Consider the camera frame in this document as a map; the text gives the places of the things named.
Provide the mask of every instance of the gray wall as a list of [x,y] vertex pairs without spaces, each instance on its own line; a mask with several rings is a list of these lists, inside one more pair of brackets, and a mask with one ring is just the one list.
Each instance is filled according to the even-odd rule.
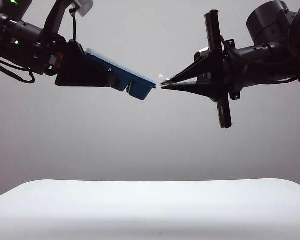
[[[78,17],[78,41],[159,82],[208,45],[203,16],[237,47],[252,45],[249,14],[267,0],[95,0]],[[300,0],[287,0],[298,10]],[[53,0],[34,0],[25,21],[43,27]],[[72,36],[66,14],[60,34]],[[216,105],[157,90],[142,102],[113,89],[26,85],[0,73],[0,195],[39,179],[183,181],[281,178],[300,184],[300,83],[256,86],[231,102],[233,127]]]

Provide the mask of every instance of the white object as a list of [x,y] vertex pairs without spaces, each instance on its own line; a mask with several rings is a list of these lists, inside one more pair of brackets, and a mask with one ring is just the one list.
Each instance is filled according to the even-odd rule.
[[0,240],[300,240],[300,185],[40,180],[0,196]]
[[73,0],[72,6],[84,17],[94,6],[93,0]]
[[199,53],[203,53],[203,52],[208,51],[208,50],[209,50],[209,47],[207,46],[204,49],[199,50]]

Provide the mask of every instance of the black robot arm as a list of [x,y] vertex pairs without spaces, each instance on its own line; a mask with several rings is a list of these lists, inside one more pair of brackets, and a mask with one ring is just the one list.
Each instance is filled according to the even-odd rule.
[[[162,88],[209,97],[217,103],[222,128],[232,126],[228,95],[239,100],[246,87],[300,81],[300,10],[292,12],[278,0],[260,6],[247,21],[254,46],[242,49],[221,36],[217,10],[206,14],[205,22],[209,48]],[[181,83],[192,78],[197,81]]]
[[[25,81],[0,65],[0,71],[23,82],[34,83],[33,73],[57,75],[60,87],[111,87],[144,100],[156,84],[150,79],[119,66],[97,53],[85,52],[76,41],[76,12],[81,16],[93,6],[93,0],[56,0],[44,28],[22,18],[32,0],[0,0],[0,57],[18,65],[0,60],[0,64],[29,72],[32,80]],[[66,42],[58,34],[66,9],[73,17],[73,39]]]

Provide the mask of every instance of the black cable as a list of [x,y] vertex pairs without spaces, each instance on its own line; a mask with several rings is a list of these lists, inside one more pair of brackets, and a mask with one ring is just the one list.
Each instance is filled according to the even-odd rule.
[[34,84],[36,82],[35,76],[34,76],[33,72],[30,70],[30,68],[17,67],[17,66],[9,64],[7,62],[4,62],[2,60],[0,60],[0,63],[8,66],[10,68],[19,70],[19,71],[28,72],[29,76],[31,77],[31,81],[24,80],[22,77],[18,76],[17,74],[13,73],[12,71],[7,70],[6,68],[4,68],[3,66],[0,65],[0,71],[3,72],[4,74],[8,75],[9,77],[11,77],[19,82],[25,83],[25,84]]
[[224,48],[227,51],[229,51],[232,55],[234,55],[236,58],[238,58],[242,61],[245,61],[248,64],[254,65],[255,67],[261,67],[261,68],[280,67],[283,65],[287,65],[297,59],[297,57],[291,57],[291,58],[288,58],[287,60],[277,61],[277,62],[269,62],[269,63],[261,63],[261,62],[251,61],[251,60],[248,60],[248,59],[244,58],[243,56],[239,55],[236,51],[234,51],[234,49],[231,46],[229,46],[229,44],[225,41],[225,39],[222,36],[221,36],[221,42],[223,43]]
[[278,84],[289,84],[295,81],[298,81],[299,78],[297,76],[290,78],[289,80],[285,80],[285,81],[265,81],[265,82],[260,82],[260,84],[264,84],[264,85],[278,85]]
[[76,8],[71,8],[69,10],[70,15],[72,16],[73,19],[73,40],[76,42],[77,41],[77,20],[76,20],[76,13],[77,9]]

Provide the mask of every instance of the blue gripper pad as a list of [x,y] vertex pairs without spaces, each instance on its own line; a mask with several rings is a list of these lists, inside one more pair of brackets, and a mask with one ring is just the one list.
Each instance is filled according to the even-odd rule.
[[111,74],[119,80],[119,83],[112,87],[113,89],[121,92],[126,89],[132,97],[145,100],[150,91],[156,88],[156,83],[150,78],[119,65],[91,49],[88,49],[85,54],[87,58],[93,60],[102,68],[111,71]]

